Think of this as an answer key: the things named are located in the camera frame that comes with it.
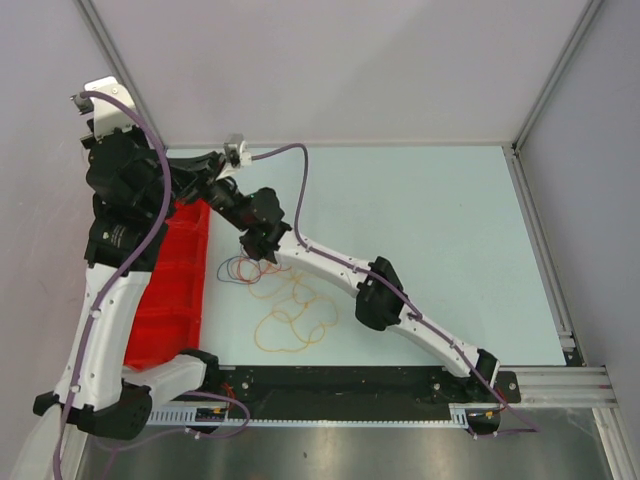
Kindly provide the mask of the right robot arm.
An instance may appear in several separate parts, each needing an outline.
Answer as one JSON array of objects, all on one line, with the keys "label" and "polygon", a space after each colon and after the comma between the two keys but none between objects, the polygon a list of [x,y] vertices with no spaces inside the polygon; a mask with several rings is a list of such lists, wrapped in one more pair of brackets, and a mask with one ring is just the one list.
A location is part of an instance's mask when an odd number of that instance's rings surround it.
[{"label": "right robot arm", "polygon": [[249,154],[218,152],[172,159],[176,196],[184,202],[206,202],[240,231],[240,245],[252,260],[293,266],[346,292],[355,300],[355,317],[361,324],[401,335],[438,358],[450,375],[462,380],[469,399],[484,401],[496,391],[499,360],[423,314],[389,260],[377,257],[368,262],[312,241],[297,223],[285,221],[277,194],[269,187],[243,194],[232,177],[253,159]]}]

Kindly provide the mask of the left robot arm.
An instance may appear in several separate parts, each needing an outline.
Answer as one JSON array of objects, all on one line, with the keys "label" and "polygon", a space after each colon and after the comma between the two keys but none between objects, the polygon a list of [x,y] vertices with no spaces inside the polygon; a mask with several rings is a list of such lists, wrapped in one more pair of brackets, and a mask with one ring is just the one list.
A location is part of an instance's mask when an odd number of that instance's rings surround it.
[{"label": "left robot arm", "polygon": [[188,392],[207,400],[221,387],[216,356],[186,348],[153,368],[126,368],[134,317],[174,213],[158,154],[139,127],[84,138],[94,221],[85,250],[85,297],[72,350],[55,388],[33,412],[54,408],[91,435],[132,440],[152,410]]}]

